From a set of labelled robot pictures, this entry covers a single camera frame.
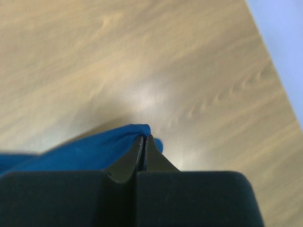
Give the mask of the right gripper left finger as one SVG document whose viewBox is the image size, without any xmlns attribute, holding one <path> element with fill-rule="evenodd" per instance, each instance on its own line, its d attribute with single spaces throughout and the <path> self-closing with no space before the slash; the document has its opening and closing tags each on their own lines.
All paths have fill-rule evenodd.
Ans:
<svg viewBox="0 0 303 227">
<path fill-rule="evenodd" d="M 104 172 L 116 183 L 126 183 L 133 178 L 140 168 L 144 147 L 144 137 L 138 136 L 131 148 Z"/>
</svg>

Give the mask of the dark blue t shirt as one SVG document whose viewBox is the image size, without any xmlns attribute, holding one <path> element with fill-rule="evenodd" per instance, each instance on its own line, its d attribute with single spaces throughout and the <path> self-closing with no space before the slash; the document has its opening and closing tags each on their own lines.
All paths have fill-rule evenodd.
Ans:
<svg viewBox="0 0 303 227">
<path fill-rule="evenodd" d="M 138 136 L 143 136 L 145 142 L 150 134 L 147 124 L 129 124 L 64 144 L 41 155 L 1 154 L 0 175 L 105 170 L 131 148 Z"/>
</svg>

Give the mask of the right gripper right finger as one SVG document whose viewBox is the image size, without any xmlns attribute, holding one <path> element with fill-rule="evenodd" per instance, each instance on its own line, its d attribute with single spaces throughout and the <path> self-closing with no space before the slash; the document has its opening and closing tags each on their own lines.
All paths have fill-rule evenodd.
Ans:
<svg viewBox="0 0 303 227">
<path fill-rule="evenodd" d="M 145 172 L 179 172 L 159 151 L 152 135 L 148 135 L 145 141 L 143 169 Z"/>
</svg>

